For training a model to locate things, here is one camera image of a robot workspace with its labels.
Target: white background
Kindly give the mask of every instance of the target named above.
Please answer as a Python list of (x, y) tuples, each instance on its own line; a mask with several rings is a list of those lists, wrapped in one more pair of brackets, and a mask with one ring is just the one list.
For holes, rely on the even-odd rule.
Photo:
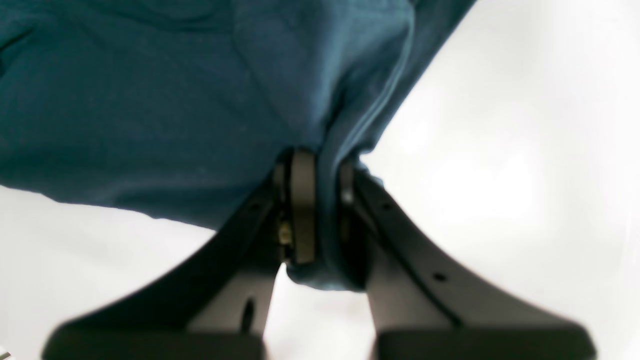
[[(372, 172), (467, 267), (640, 359), (640, 1), (480, 0), (391, 123)], [(0, 188), (0, 343), (179, 263), (212, 232)], [(274, 360), (365, 359), (363, 295), (277, 280)]]

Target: wrinkled fabric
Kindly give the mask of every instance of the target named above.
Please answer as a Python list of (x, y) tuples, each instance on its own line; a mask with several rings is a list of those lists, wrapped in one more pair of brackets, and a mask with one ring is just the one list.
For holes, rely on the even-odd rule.
[(0, 184), (219, 229), (318, 153), (319, 260), (356, 290), (338, 164), (370, 151), (473, 0), (0, 0)]

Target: small hole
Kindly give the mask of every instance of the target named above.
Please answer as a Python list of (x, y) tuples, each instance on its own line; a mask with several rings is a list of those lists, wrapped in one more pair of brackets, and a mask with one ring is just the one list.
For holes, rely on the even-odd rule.
[(439, 272), (433, 274), (433, 278), (440, 282), (447, 281), (447, 276), (445, 274), (441, 274)]
[(253, 314), (255, 313), (255, 304), (253, 299), (248, 299), (244, 305), (244, 311), (242, 313), (242, 321), (240, 323), (240, 332), (247, 333), (251, 330), (253, 324)]

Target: blue cloth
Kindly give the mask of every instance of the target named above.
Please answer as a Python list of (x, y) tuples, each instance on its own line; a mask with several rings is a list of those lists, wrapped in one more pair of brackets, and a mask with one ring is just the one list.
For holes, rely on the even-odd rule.
[(0, 0), (0, 184), (218, 229), (286, 148), (318, 157), (319, 261), (357, 288), (338, 164), (370, 151), (473, 0)]

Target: black holder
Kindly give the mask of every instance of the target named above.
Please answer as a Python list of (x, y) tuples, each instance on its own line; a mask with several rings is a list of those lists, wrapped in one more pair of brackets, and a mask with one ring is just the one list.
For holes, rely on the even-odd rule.
[[(275, 275), (315, 259), (313, 154), (283, 157), (198, 252), (58, 327), (44, 360), (262, 360)], [(587, 332), (488, 284), (433, 244), (366, 172), (340, 169), (344, 257), (369, 296), (371, 359), (591, 360)]]

